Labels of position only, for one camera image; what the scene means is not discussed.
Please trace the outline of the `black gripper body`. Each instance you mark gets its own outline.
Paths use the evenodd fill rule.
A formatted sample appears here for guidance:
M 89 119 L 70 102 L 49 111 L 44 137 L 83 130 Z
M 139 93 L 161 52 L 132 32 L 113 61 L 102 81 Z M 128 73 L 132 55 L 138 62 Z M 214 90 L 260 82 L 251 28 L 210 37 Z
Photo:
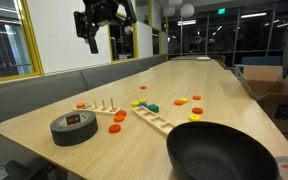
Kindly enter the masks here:
M 131 0 L 82 0 L 83 12 L 73 13 L 76 33 L 80 38 L 94 37 L 100 27 L 117 24 L 131 28 L 137 22 Z

